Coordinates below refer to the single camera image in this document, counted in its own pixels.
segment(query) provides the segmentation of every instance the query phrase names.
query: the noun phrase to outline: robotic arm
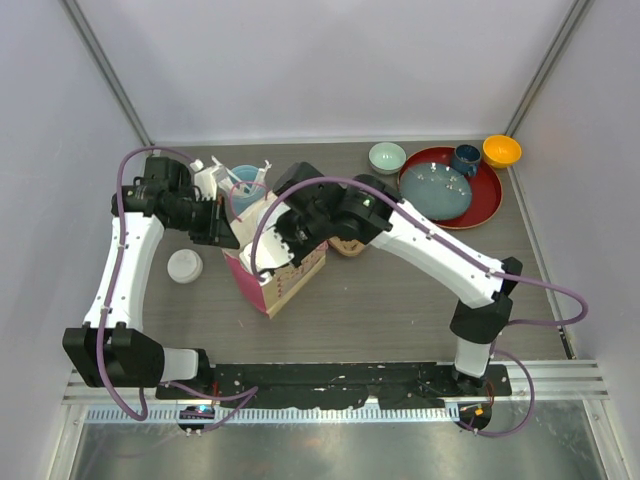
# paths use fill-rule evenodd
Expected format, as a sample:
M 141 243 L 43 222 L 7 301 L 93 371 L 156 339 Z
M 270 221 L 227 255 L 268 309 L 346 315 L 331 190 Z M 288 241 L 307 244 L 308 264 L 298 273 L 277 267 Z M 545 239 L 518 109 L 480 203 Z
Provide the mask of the robotic arm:
M 204 350 L 163 348 L 142 333 L 144 291 L 153 255 L 166 228 L 188 232 L 197 244 L 239 248 L 225 215 L 224 197 L 217 193 L 215 167 L 205 169 L 197 162 L 192 168 L 196 171 L 193 183 L 187 168 L 178 162 L 149 157 L 144 176 L 123 187 L 126 244 L 118 245 L 119 221 L 114 218 L 110 253 L 96 297 L 83 326 L 67 329 L 63 339 L 65 351 L 88 386 L 103 386 L 96 360 L 97 329 L 118 248 L 125 248 L 105 329 L 105 365 L 112 384 L 156 387 L 180 380 L 203 393 L 211 391 L 213 370 Z M 280 196 L 290 187 L 318 177 L 322 174 L 308 163 L 295 164 L 273 191 Z M 486 257 L 443 232 L 375 177 L 359 175 L 354 180 L 401 204 L 411 218 L 493 270 L 521 272 L 522 264 L 517 260 Z M 474 394 L 482 388 L 491 344 L 509 319 L 512 301 L 508 296 L 515 287 L 513 282 L 486 275 L 359 188 L 317 184 L 288 196 L 285 204 L 275 223 L 260 236 L 256 247 L 259 271 L 268 272 L 289 263 L 298 266 L 318 245 L 334 236 L 358 240 L 405 259 L 460 298 L 451 322 L 451 330 L 458 337 L 452 372 L 455 392 Z M 117 215 L 115 204 L 112 213 Z M 248 270 L 251 248 L 249 244 L 240 256 Z M 163 395 L 168 390 L 163 388 Z
M 204 350 L 164 348 L 145 336 L 142 304 L 156 248 L 167 228 L 186 231 L 196 244 L 239 248 L 226 218 L 224 197 L 217 195 L 213 168 L 197 162 L 193 183 L 186 166 L 166 157 L 149 157 L 142 177 L 123 186 L 125 255 L 105 327 L 104 357 L 116 387 L 156 387 L 169 380 L 194 388 L 211 385 Z M 115 196 L 109 256 L 100 287 L 81 328 L 68 328 L 63 347 L 90 387 L 102 387 L 96 341 L 104 299 L 114 270 L 120 223 Z
M 281 195 L 293 185 L 322 174 L 308 163 L 293 165 L 274 188 Z M 399 193 L 370 175 L 354 178 L 375 188 L 402 205 L 415 220 L 445 238 L 494 271 L 520 274 L 522 264 L 482 255 L 425 219 Z M 458 383 L 479 385 L 489 361 L 491 344 L 506 326 L 512 301 L 508 297 L 515 284 L 503 281 L 474 267 L 463 258 L 416 229 L 403 216 L 368 193 L 338 184 L 305 187 L 285 200 L 289 207 L 260 237 L 257 248 L 259 270 L 270 270 L 302 259 L 325 240 L 338 236 L 358 240 L 386 250 L 431 275 L 460 299 L 451 330 L 458 337 L 455 372 Z M 249 269 L 252 245 L 241 260 Z

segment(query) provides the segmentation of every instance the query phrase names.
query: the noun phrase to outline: teal plate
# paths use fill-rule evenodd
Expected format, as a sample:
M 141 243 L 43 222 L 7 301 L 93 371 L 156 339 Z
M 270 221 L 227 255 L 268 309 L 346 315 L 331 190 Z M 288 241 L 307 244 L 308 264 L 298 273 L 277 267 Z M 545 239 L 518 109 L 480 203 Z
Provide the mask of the teal plate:
M 471 206 L 471 186 L 461 173 L 441 163 L 411 166 L 400 179 L 400 193 L 429 220 L 451 220 Z

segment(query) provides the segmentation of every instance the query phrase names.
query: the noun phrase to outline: light green bowl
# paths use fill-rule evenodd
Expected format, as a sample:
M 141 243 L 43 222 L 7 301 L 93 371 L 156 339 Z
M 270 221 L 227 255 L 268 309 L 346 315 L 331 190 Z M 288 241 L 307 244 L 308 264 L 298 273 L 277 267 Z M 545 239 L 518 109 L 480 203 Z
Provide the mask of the light green bowl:
M 392 175 L 399 172 L 406 161 L 406 152 L 395 143 L 376 143 L 369 150 L 371 168 L 382 175 Z

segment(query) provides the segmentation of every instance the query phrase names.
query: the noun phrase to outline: yellow bowl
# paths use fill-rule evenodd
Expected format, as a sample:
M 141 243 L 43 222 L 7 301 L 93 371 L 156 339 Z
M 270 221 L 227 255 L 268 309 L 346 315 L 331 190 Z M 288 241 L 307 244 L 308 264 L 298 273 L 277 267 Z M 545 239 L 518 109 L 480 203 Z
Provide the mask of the yellow bowl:
M 520 144 L 506 135 L 492 135 L 482 144 L 484 161 L 493 168 L 507 168 L 522 156 Z

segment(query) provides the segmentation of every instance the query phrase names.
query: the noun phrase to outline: blue cup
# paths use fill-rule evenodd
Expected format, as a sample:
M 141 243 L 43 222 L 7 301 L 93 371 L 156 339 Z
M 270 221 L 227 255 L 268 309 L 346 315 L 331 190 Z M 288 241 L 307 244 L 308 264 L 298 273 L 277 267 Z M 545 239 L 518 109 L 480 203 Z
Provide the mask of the blue cup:
M 467 177 L 475 177 L 482 161 L 482 154 L 473 145 L 456 147 L 451 157 L 451 168 Z
M 258 175 L 258 167 L 254 167 L 253 165 L 240 165 L 239 167 L 232 168 L 231 171 L 236 174 L 236 176 L 240 180 L 244 180 L 246 182 L 253 182 Z M 233 183 L 237 183 L 233 177 L 231 177 L 231 181 Z M 240 190 L 243 188 L 243 185 L 240 185 L 236 188 L 236 190 Z M 253 185 L 248 184 L 247 188 L 253 189 Z M 236 212 L 236 215 L 240 215 L 247 208 L 251 206 L 254 202 L 260 199 L 260 197 L 264 197 L 265 189 L 263 187 L 256 187 L 253 189 L 253 193 L 246 197 L 239 197 L 237 195 L 231 196 L 231 203 L 233 205 L 233 209 Z

